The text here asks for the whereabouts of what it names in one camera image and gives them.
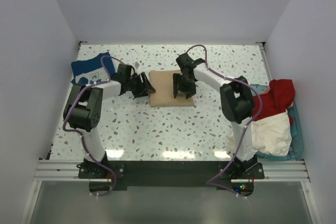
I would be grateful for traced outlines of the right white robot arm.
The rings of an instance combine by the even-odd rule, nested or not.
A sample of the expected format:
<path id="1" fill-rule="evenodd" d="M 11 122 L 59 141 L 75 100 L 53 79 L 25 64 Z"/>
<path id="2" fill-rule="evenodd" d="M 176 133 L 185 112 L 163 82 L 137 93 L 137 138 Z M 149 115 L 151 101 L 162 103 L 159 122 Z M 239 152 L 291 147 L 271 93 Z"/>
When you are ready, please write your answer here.
<path id="1" fill-rule="evenodd" d="M 224 117 L 230 121 L 234 137 L 232 159 L 216 176 L 208 180 L 208 184 L 220 178 L 231 167 L 239 178 L 246 178 L 257 165 L 257 155 L 253 148 L 250 124 L 253 121 L 256 90 L 248 84 L 245 77 L 226 77 L 211 69 L 206 60 L 192 59 L 188 53 L 179 55 L 176 63 L 180 73 L 173 75 L 173 95 L 179 93 L 191 98 L 196 95 L 196 82 L 200 81 L 212 87 L 220 94 L 220 102 Z"/>

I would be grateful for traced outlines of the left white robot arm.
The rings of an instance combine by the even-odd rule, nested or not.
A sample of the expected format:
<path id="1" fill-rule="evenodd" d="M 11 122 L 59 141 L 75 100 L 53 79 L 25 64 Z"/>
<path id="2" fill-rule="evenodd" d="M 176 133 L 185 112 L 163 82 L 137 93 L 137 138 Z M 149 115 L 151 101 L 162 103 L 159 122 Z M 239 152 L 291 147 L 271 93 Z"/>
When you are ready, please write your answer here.
<path id="1" fill-rule="evenodd" d="M 78 166 L 80 175 L 115 180 L 116 175 L 108 164 L 106 151 L 98 133 L 102 102 L 131 92 L 135 98 L 156 92 L 146 74 L 136 73 L 132 65 L 119 64 L 109 79 L 92 84 L 74 84 L 65 105 L 63 130 L 77 133 L 84 150 L 83 162 Z"/>

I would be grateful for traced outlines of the beige t-shirt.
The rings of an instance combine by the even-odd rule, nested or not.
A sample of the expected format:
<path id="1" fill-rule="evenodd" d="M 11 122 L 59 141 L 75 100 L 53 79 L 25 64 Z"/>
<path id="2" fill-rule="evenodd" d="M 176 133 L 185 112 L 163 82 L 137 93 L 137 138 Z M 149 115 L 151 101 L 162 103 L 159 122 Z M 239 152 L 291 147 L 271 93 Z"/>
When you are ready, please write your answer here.
<path id="1" fill-rule="evenodd" d="M 182 94 L 178 94 L 176 98 L 173 95 L 173 74 L 180 73 L 179 70 L 169 71 L 156 71 L 151 70 L 150 83 L 156 90 L 155 93 L 150 94 L 150 106 L 163 107 L 163 106 L 193 106 L 193 98 L 186 99 Z"/>

